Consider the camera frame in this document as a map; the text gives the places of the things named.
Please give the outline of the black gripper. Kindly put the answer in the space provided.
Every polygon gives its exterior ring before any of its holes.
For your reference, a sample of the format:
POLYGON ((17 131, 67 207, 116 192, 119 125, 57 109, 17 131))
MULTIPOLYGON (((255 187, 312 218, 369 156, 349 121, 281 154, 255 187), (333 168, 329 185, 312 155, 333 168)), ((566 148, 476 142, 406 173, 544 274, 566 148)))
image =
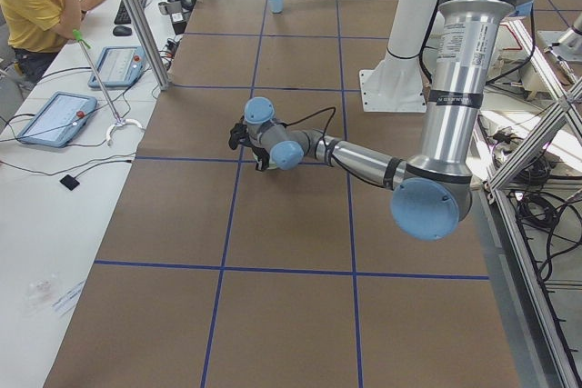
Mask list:
POLYGON ((256 159, 256 170, 259 172, 265 171, 265 165, 269 165, 269 153, 261 147, 252 146, 253 156, 256 159))

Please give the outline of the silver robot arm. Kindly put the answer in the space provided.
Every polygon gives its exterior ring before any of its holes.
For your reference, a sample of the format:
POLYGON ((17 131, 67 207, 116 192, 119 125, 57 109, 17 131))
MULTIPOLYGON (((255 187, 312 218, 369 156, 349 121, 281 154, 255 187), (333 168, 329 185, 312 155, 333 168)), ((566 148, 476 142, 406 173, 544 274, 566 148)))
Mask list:
POLYGON ((294 130, 276 118, 272 103, 250 99, 232 129, 231 147, 249 147, 258 170, 289 170, 305 157, 392 191, 398 227, 419 240, 453 233, 472 204, 466 159, 470 135, 501 22, 529 11, 533 0, 437 0, 444 29, 427 98, 418 154, 402 160, 329 136, 294 130))

